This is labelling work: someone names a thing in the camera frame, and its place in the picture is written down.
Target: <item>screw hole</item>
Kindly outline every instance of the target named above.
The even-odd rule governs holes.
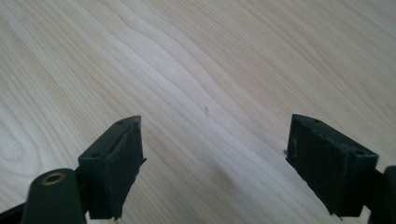
[[[54,174],[50,174],[50,175],[47,175],[46,177],[44,177],[43,180],[41,181],[41,184],[44,186],[49,186],[49,185],[59,183],[63,179],[64,179],[64,173],[54,173]]]
[[[98,158],[98,157],[100,157],[101,156],[101,154],[99,153],[99,152],[95,152],[95,153],[92,153],[91,154],[91,157],[92,158]]]

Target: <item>wood grain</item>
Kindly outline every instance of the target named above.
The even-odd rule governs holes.
[[[395,164],[395,43],[391,0],[0,1],[0,210],[140,114],[119,223],[341,223],[285,161],[291,114]]]

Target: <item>black plastic part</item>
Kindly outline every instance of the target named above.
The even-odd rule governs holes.
[[[75,175],[78,183],[78,192],[81,201],[82,213],[86,214],[90,210],[94,201],[92,194],[92,183],[82,177],[79,167],[75,170]]]
[[[364,205],[372,211],[368,223],[390,223],[390,216],[387,204],[385,203],[385,185],[385,176],[375,170],[373,173],[366,176],[365,183],[361,186],[364,190],[364,194],[361,195],[364,200]]]
[[[339,217],[358,217],[365,199],[367,176],[375,171],[376,155],[317,119],[293,115],[287,161]]]
[[[0,224],[21,223],[24,206],[25,204],[21,203],[0,214]]]
[[[140,116],[114,123],[78,158],[81,178],[91,183],[91,219],[115,219],[134,183],[143,157]]]
[[[33,181],[21,223],[85,223],[73,170],[53,170]]]
[[[384,173],[384,199],[391,223],[396,223],[396,166],[390,166]]]

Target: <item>light wood surface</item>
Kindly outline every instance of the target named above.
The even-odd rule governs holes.
[[[118,223],[341,223],[285,161],[293,113],[396,163],[393,0],[2,0],[0,76],[1,211],[133,115]]]

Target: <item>wooden table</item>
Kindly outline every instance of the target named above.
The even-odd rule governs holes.
[[[3,0],[0,76],[1,211],[133,115],[119,223],[341,223],[285,161],[293,113],[396,163],[392,0]]]

